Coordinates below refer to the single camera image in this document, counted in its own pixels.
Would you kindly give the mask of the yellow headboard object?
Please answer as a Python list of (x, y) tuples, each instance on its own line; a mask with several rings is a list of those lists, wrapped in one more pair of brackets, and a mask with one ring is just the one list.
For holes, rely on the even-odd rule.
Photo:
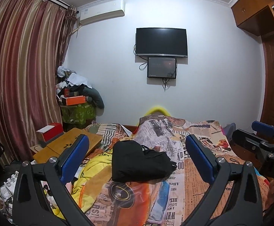
[(163, 108), (162, 106), (154, 106), (149, 111), (146, 112), (145, 116), (152, 115), (152, 114), (162, 114), (164, 116), (171, 116), (170, 113)]

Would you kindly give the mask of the red striped curtain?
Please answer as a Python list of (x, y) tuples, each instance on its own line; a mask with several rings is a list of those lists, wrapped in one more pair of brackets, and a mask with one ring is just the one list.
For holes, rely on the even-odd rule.
[(57, 69), (77, 10), (48, 0), (0, 0), (0, 142), (2, 162), (32, 158), (36, 131), (61, 122)]

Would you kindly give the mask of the green patterned storage box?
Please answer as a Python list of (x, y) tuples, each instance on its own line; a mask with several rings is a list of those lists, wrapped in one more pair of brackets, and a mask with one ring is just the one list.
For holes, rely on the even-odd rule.
[(60, 106), (63, 122), (67, 124), (86, 124), (96, 117), (95, 107), (89, 103)]

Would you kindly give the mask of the newspaper car print bedsheet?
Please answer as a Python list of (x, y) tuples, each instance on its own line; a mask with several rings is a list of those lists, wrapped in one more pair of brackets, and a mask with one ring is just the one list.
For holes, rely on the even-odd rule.
[(148, 115), (133, 134), (120, 124), (91, 124), (86, 131), (102, 140), (85, 159), (72, 197), (95, 225), (183, 223), (209, 187), (187, 152), (191, 134), (215, 156), (243, 164), (217, 121)]

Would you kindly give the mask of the white air conditioner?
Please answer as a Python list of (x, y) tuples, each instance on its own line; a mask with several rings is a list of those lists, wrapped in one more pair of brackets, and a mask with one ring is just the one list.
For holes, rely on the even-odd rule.
[(78, 26), (125, 16), (125, 1), (114, 0), (79, 8)]

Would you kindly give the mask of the striped pillow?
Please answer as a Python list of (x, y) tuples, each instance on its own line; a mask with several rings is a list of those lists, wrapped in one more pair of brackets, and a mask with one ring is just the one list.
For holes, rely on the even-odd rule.
[(110, 150), (116, 142), (129, 137), (120, 124), (90, 124), (83, 130), (102, 136), (98, 148), (103, 151)]

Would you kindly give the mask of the orange shoe box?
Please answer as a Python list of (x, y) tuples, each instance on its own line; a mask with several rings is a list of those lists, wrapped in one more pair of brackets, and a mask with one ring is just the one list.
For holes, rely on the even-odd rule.
[(65, 99), (66, 106), (78, 105), (86, 103), (85, 96), (73, 96), (73, 97), (66, 97)]

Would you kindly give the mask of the wooden lap desk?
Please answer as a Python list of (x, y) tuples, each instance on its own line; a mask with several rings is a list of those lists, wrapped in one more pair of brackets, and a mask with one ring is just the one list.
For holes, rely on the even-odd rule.
[(103, 139), (102, 135), (73, 128), (49, 143), (45, 148), (33, 155), (33, 158), (37, 163), (45, 163), (50, 157), (59, 157), (66, 148), (72, 146), (80, 134), (86, 135), (89, 139), (89, 149), (86, 156), (89, 155)]

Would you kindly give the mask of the pile of clothes on box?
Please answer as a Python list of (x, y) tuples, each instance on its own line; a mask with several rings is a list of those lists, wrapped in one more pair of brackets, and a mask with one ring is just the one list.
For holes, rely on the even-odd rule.
[(57, 100), (60, 105), (65, 105), (66, 97), (85, 96), (86, 103), (99, 109), (104, 109), (104, 102), (99, 92), (92, 87), (89, 81), (64, 66), (57, 69), (58, 84), (56, 85)]

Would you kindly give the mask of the red white box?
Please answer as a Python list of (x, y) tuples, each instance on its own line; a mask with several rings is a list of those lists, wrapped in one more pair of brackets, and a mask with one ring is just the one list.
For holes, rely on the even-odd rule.
[(54, 137), (63, 134), (63, 127), (61, 123), (53, 122), (36, 131), (38, 140), (47, 142)]

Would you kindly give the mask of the black zip hoodie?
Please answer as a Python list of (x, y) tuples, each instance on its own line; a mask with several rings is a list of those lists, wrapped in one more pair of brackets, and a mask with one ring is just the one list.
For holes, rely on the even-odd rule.
[(166, 152), (157, 152), (134, 140), (118, 141), (112, 149), (112, 180), (147, 182), (162, 180), (177, 169)]

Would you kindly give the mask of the large black wall television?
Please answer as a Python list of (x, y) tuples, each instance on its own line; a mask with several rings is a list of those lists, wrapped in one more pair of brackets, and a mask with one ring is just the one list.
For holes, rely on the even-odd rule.
[(135, 33), (138, 56), (187, 57), (187, 31), (179, 28), (140, 27)]

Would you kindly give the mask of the small black wall monitor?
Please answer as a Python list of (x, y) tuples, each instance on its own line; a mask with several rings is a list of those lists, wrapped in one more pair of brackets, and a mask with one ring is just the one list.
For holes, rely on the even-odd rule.
[(175, 79), (177, 60), (167, 57), (149, 57), (147, 66), (148, 78)]

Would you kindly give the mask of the yellow blanket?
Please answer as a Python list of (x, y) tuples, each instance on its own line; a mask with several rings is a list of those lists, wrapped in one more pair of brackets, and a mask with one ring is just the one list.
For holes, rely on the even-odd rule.
[(72, 198), (93, 223), (107, 223), (111, 218), (111, 177), (112, 150), (108, 150), (88, 161), (72, 187)]

